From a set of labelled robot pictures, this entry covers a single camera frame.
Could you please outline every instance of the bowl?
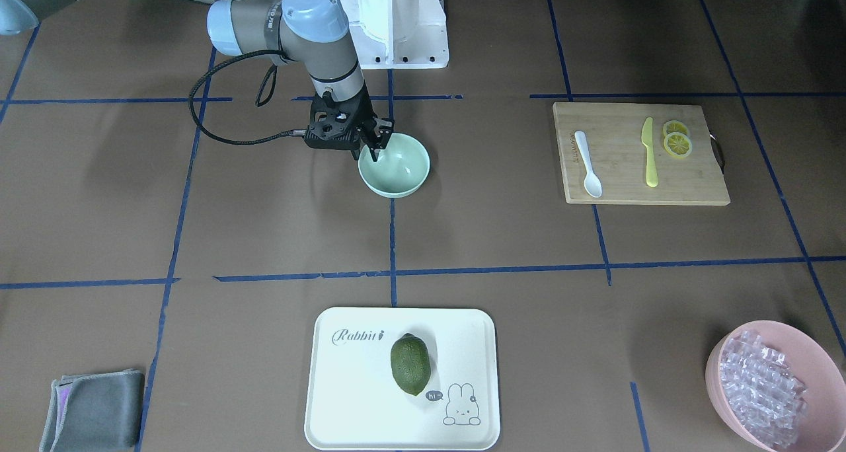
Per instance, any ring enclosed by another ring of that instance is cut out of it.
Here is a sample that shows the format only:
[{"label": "bowl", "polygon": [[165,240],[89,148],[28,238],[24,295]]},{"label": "bowl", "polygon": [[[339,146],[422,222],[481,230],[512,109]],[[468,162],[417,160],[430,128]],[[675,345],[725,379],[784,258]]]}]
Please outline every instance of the bowl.
[{"label": "bowl", "polygon": [[[798,425],[798,440],[776,451],[755,439],[732,412],[720,381],[720,358],[729,338],[744,330],[755,330],[764,344],[785,353],[791,373],[806,386],[802,398],[807,416]],[[770,452],[831,452],[846,436],[846,385],[834,361],[811,337],[784,323],[758,320],[739,326],[716,344],[705,367],[706,388],[716,413],[732,431]]]},{"label": "bowl", "polygon": [[429,175],[429,152],[405,133],[394,133],[374,162],[369,151],[359,156],[359,174],[379,196],[405,197],[417,191]]}]

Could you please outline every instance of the pink bowl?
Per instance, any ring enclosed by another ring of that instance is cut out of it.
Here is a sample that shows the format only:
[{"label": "pink bowl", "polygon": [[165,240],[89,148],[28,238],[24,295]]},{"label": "pink bowl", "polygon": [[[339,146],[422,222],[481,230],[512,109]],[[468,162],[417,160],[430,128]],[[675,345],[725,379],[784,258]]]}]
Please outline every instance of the pink bowl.
[{"label": "pink bowl", "polygon": [[759,448],[776,452],[746,431],[728,405],[720,382],[720,358],[729,338],[744,330],[755,330],[764,344],[785,353],[790,370],[806,386],[802,396],[808,403],[807,416],[798,428],[798,440],[789,452],[832,452],[846,437],[846,385],[840,370],[825,350],[808,335],[784,323],[758,320],[739,326],[714,347],[705,367],[708,396],[716,413],[740,437]]}]

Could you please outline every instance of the knife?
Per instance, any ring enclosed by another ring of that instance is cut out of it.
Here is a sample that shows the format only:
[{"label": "knife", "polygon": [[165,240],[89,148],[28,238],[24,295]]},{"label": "knife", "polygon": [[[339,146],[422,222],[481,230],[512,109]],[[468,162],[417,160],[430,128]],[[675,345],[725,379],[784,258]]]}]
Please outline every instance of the knife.
[{"label": "knife", "polygon": [[658,186],[658,169],[655,168],[655,151],[652,148],[652,117],[646,117],[643,123],[640,142],[646,147],[646,185],[653,188]]}]

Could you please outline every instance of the knife handle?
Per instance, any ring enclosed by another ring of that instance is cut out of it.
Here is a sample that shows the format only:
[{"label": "knife handle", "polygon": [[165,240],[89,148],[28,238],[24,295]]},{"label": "knife handle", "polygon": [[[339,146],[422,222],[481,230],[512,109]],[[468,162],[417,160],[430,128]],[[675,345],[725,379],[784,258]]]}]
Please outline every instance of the knife handle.
[{"label": "knife handle", "polygon": [[658,169],[655,168],[655,151],[646,148],[646,185],[650,188],[658,186]]}]

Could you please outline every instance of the gray cloth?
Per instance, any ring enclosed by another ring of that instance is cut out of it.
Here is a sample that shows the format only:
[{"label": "gray cloth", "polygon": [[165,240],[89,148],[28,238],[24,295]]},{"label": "gray cloth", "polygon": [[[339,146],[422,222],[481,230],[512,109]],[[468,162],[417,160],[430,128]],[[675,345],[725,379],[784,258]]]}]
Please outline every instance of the gray cloth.
[{"label": "gray cloth", "polygon": [[39,452],[106,452],[138,441],[144,373],[63,376],[50,387]]}]

